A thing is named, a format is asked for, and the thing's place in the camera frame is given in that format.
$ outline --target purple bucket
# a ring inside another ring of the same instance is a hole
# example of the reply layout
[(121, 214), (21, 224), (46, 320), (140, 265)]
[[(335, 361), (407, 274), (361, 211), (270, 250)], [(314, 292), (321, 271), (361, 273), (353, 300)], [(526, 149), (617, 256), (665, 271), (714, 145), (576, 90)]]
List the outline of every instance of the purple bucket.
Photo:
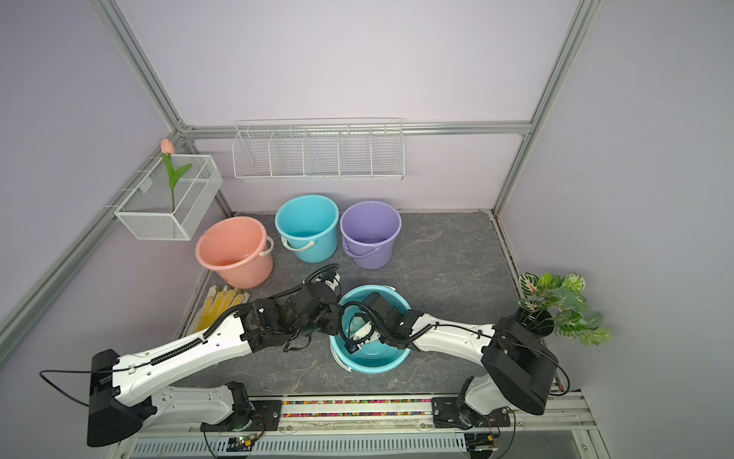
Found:
[(341, 245), (357, 266), (376, 270), (390, 262), (402, 226), (400, 214), (392, 206), (378, 200), (364, 200), (341, 216)]

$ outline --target wire basket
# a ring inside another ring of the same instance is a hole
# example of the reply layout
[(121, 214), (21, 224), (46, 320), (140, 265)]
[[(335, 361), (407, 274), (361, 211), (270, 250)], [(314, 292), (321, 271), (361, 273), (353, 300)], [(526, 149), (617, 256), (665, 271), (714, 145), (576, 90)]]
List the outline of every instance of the wire basket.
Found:
[(209, 155), (177, 154), (171, 163), (176, 169), (192, 165), (173, 190), (173, 210), (166, 165), (158, 159), (115, 211), (137, 239), (190, 241), (222, 186)]
[(403, 128), (388, 122), (258, 125), (237, 122), (234, 175), (243, 181), (405, 177)]

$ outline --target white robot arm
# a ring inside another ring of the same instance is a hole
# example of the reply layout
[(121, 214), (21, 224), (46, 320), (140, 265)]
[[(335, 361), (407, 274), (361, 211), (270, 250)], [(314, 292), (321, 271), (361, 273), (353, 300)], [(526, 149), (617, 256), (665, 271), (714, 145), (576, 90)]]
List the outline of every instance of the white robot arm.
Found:
[[(472, 427), (476, 419), (510, 403), (542, 414), (555, 375), (555, 357), (516, 322), (501, 319), (497, 325), (472, 325), (416, 310), (402, 314), (377, 293), (362, 303), (339, 306), (336, 267), (328, 267), (297, 288), (230, 308), (207, 330), (141, 353), (120, 356), (107, 350), (95, 355), (87, 444), (112, 444), (142, 427), (161, 424), (202, 422), (218, 430), (240, 430), (257, 415), (242, 384), (217, 388), (170, 384), (265, 347), (287, 350), (297, 336), (315, 331), (342, 335), (352, 352), (379, 339), (401, 349), (442, 352), (484, 366), (489, 374), (470, 378), (462, 388), (457, 409), (465, 416), (450, 427)], [(359, 307), (367, 321), (352, 336), (344, 331), (343, 315), (349, 306)]]

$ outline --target bucket handle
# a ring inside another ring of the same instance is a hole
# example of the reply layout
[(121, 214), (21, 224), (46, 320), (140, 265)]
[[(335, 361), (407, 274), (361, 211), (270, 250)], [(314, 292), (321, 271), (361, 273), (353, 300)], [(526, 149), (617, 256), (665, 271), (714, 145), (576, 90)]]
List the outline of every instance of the bucket handle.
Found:
[(379, 251), (379, 248), (380, 248), (379, 245), (376, 245), (376, 246), (374, 246), (372, 248), (372, 250), (370, 250), (369, 252), (365, 253), (364, 255), (355, 255), (355, 254), (353, 254), (352, 252), (349, 251), (349, 246), (347, 245), (346, 241), (343, 240), (343, 239), (341, 240), (341, 247), (344, 249), (344, 251), (346, 252), (347, 255), (351, 256), (354, 259), (363, 259), (367, 255), (372, 255), (373, 253)]
[(275, 247), (275, 242), (273, 242), (273, 238), (270, 236), (266, 236), (268, 238), (268, 242), (270, 242), (270, 248), (268, 250), (264, 250), (260, 252), (260, 256), (268, 256), (273, 251), (273, 247)]
[(308, 249), (310, 247), (313, 247), (313, 245), (316, 244), (314, 241), (311, 241), (308, 244), (306, 244), (303, 247), (301, 247), (300, 249), (294, 249), (293, 247), (291, 247), (290, 245), (288, 245), (288, 241), (286, 240), (286, 237), (283, 236), (282, 234), (280, 235), (280, 241), (283, 243), (283, 247), (287, 248), (291, 252), (302, 252), (302, 251), (304, 251), (304, 250), (306, 250), (306, 249)]
[(334, 358), (334, 360), (336, 360), (336, 363), (339, 364), (339, 366), (344, 368), (346, 371), (351, 372), (352, 369), (349, 368), (343, 361), (341, 361), (338, 355), (336, 355), (336, 351), (334, 351), (334, 346), (330, 346), (330, 347), (331, 347), (331, 355)]

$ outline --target white wire basket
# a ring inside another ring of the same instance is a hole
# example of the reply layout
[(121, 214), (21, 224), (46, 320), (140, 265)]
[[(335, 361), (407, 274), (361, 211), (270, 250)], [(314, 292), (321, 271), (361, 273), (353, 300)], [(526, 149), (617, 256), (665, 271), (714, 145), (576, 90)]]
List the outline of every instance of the white wire basket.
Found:
[(324, 121), (236, 122), (235, 177), (243, 181), (405, 177), (400, 119)]
[(176, 154), (171, 163), (176, 169), (192, 165), (173, 190), (175, 209), (166, 164), (159, 159), (115, 211), (137, 239), (190, 241), (222, 186), (222, 176), (209, 155)]

